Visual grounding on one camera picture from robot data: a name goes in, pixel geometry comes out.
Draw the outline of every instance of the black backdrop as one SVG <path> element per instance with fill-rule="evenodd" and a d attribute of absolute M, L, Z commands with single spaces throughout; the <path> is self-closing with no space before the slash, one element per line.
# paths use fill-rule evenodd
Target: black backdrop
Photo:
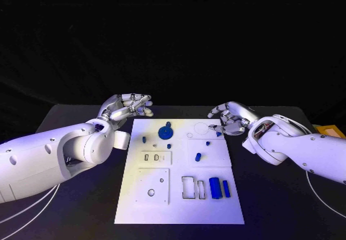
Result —
<path fill-rule="evenodd" d="M 53 104 L 146 93 L 156 105 L 297 106 L 346 121 L 345 14 L 301 2 L 0 7 L 2 141 Z"/>

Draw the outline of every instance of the black fabric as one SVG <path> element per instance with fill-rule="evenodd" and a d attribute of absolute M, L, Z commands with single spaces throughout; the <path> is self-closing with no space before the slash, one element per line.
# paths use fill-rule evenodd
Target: black fabric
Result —
<path fill-rule="evenodd" d="M 151 94 L 156 105 L 297 106 L 343 124 L 343 14 L 299 2 L 0 7 L 0 140 L 35 131 L 53 104 Z"/>
<path fill-rule="evenodd" d="M 307 117 L 297 107 L 251 108 L 264 116 L 273 114 L 287 116 L 313 130 Z M 175 119 L 179 118 L 206 118 L 211 109 L 212 106 L 154 106 L 153 118 L 172 119 L 175 125 Z M 95 117 L 98 110 L 97 105 L 53 106 L 38 132 L 84 123 Z M 121 131 L 131 133 L 133 121 L 134 118 L 128 118 Z M 261 160 L 242 147 L 245 135 L 225 136 L 225 139 L 245 225 L 114 224 L 127 150 L 113 149 L 111 156 L 102 164 L 61 184 L 45 212 L 12 239 L 345 239 L 346 220 L 317 200 L 301 168 L 290 159 L 278 166 Z M 310 180 L 323 200 L 346 214 L 346 186 L 313 174 Z M 17 213 L 43 195 L 45 193 L 40 193 L 2 203 L 0 219 Z M 13 220 L 0 224 L 0 238 L 25 225 L 46 202 L 48 199 Z"/>

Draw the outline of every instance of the white cable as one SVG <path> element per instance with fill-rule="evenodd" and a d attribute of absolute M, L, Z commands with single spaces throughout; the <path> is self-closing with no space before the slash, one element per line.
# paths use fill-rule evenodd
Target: white cable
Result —
<path fill-rule="evenodd" d="M 314 188 L 313 188 L 313 185 L 311 185 L 311 183 L 310 183 L 309 172 L 306 172 L 306 178 L 307 178 L 307 182 L 309 182 L 311 191 L 313 191 L 316 197 L 319 198 L 319 200 L 322 201 L 322 203 L 329 207 L 329 209 L 330 209 L 332 211 L 335 211 L 342 217 L 346 218 L 346 216 L 345 216 L 343 214 L 340 214 L 340 213 L 324 203 L 324 201 L 322 200 L 320 196 L 317 195 L 316 190 L 314 190 Z"/>
<path fill-rule="evenodd" d="M 25 224 L 25 226 L 23 226 L 19 230 L 16 230 L 16 231 L 15 231 L 9 236 L 6 236 L 2 240 L 7 239 L 13 234 L 16 234 L 16 233 L 29 225 L 29 223 L 36 219 L 36 217 L 42 214 L 43 210 L 45 210 L 46 207 L 49 206 L 51 201 L 53 200 L 53 197 L 55 197 L 55 195 L 56 195 L 59 186 L 61 186 L 61 184 L 58 185 L 56 190 L 55 190 L 55 192 L 53 192 L 53 195 L 52 195 L 52 197 L 51 197 L 51 200 L 49 200 L 49 202 L 46 203 L 46 205 L 45 205 L 43 209 L 40 210 L 40 212 L 38 213 L 38 215 L 33 217 L 33 219 Z"/>
<path fill-rule="evenodd" d="M 307 134 L 307 133 L 309 133 L 309 134 L 313 134 L 311 131 L 307 129 L 307 127 L 306 127 L 303 124 L 300 124 L 297 121 L 291 120 L 288 117 L 284 117 L 284 118 L 287 118 L 297 126 L 300 126 L 300 128 L 301 128 L 301 130 L 304 131 L 306 134 Z M 336 212 L 342 217 L 346 218 L 346 216 L 345 216 L 343 214 L 340 214 L 340 213 L 324 203 L 324 201 L 322 200 L 322 198 L 320 198 L 320 196 L 319 196 L 319 194 L 317 194 L 317 192 L 316 192 L 316 190 L 314 190 L 314 188 L 313 188 L 313 185 L 311 185 L 311 182 L 310 182 L 310 178 L 309 178 L 309 172 L 307 172 L 307 171 L 306 171 L 306 179 L 307 179 L 307 182 L 309 182 L 311 191 L 313 191 L 316 197 L 319 198 L 320 202 L 327 206 L 327 208 L 329 208 L 333 212 Z"/>
<path fill-rule="evenodd" d="M 30 209 L 51 194 L 51 192 L 55 190 L 56 186 L 53 186 L 53 188 L 51 189 L 51 191 L 46 193 L 46 195 L 25 209 L 22 210 L 19 213 L 16 213 L 15 215 L 12 215 L 10 217 L 7 217 L 4 220 L 0 221 L 0 224 L 4 223 L 7 220 L 13 219 L 19 214 L 22 214 L 27 209 Z"/>

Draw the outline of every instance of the robotic arm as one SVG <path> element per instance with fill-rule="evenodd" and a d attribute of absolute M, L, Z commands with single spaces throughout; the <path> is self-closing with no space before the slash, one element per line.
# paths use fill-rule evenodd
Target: robotic arm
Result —
<path fill-rule="evenodd" d="M 208 117 L 219 112 L 225 126 L 211 125 L 209 129 L 235 136 L 248 128 L 242 146 L 262 160 L 278 165 L 290 157 L 306 171 L 346 184 L 346 139 L 306 134 L 281 115 L 261 118 L 250 107 L 234 101 L 216 106 Z"/>
<path fill-rule="evenodd" d="M 126 150 L 127 117 L 153 116 L 151 96 L 114 95 L 87 123 L 20 137 L 0 145 L 0 203 L 26 198 L 101 164 L 113 148 Z"/>

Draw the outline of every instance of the table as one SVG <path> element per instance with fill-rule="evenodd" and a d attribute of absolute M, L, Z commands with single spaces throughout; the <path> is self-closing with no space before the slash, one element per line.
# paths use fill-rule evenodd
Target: table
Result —
<path fill-rule="evenodd" d="M 205 118 L 212 106 L 153 106 L 154 118 Z M 264 116 L 281 114 L 313 130 L 300 108 L 251 107 Z M 38 132 L 78 123 L 97 116 L 98 105 L 55 105 Z M 121 131 L 131 133 L 134 118 Z M 127 151 L 113 149 L 108 160 L 64 182 L 46 210 L 29 226 L 9 239 L 345 239 L 346 219 L 317 200 L 306 172 L 287 159 L 268 164 L 242 147 L 245 135 L 226 136 L 245 225 L 118 225 L 114 224 Z M 322 199 L 346 212 L 346 186 L 316 175 L 310 176 Z M 43 195 L 0 204 L 0 219 L 25 209 Z M 7 236 L 33 218 L 49 197 L 20 216 L 0 224 L 0 237 Z"/>

